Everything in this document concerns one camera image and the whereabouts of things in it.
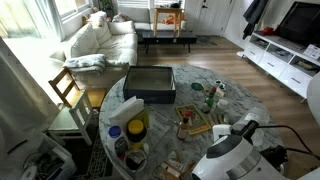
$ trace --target lamp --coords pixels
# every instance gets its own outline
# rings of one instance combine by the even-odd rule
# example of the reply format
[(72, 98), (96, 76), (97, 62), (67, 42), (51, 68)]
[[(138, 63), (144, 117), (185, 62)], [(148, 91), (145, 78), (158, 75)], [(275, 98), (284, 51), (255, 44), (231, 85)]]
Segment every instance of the lamp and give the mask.
[(320, 73), (316, 74), (308, 85), (307, 100), (313, 117), (320, 125)]

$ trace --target wooden side table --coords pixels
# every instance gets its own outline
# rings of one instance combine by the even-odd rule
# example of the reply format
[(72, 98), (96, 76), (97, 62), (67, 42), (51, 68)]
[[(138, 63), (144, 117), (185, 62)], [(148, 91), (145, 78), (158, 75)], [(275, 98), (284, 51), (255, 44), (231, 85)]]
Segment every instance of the wooden side table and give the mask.
[[(174, 13), (175, 18), (179, 18), (179, 27), (178, 27), (178, 36), (180, 36), (181, 32), (181, 17), (182, 17), (181, 8), (154, 8), (154, 20), (153, 20), (153, 35), (157, 36), (157, 26), (158, 26), (158, 14), (159, 13)], [(177, 30), (176, 21), (174, 21), (174, 32)]]

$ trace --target cabinet drawer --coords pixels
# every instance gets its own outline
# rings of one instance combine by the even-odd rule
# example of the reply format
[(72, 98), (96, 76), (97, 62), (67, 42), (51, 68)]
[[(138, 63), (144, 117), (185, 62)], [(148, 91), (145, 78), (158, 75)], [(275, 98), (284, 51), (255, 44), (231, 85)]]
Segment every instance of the cabinet drawer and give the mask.
[(302, 97), (307, 97), (307, 88), (312, 79), (311, 76), (289, 65), (279, 79)]
[(263, 52), (264, 51), (262, 49), (255, 46), (254, 44), (248, 43), (247, 47), (244, 50), (244, 55), (247, 56), (251, 61), (258, 64), (263, 55)]
[(266, 70), (274, 77), (279, 77), (286, 65), (287, 63), (267, 53), (262, 56), (262, 59), (259, 63), (259, 66), (262, 67), (262, 69)]

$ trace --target paper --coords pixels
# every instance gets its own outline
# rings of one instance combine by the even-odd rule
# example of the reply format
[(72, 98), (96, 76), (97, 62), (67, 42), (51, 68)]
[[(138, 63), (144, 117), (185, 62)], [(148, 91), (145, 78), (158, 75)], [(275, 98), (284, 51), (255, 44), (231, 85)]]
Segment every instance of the paper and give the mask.
[(111, 113), (109, 116), (110, 124), (120, 126), (120, 128), (124, 131), (127, 129), (127, 122), (143, 109), (143, 99), (137, 99), (136, 96), (134, 96), (125, 101), (114, 112)]

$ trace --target white cabinet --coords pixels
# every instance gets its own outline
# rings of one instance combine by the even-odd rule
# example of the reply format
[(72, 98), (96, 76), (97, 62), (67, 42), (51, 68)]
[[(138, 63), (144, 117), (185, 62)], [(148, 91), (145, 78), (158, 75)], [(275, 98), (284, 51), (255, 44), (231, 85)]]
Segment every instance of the white cabinet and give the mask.
[(309, 82), (320, 71), (320, 61), (303, 54), (304, 50), (286, 44), (278, 36), (254, 32), (244, 55), (287, 87), (307, 98)]

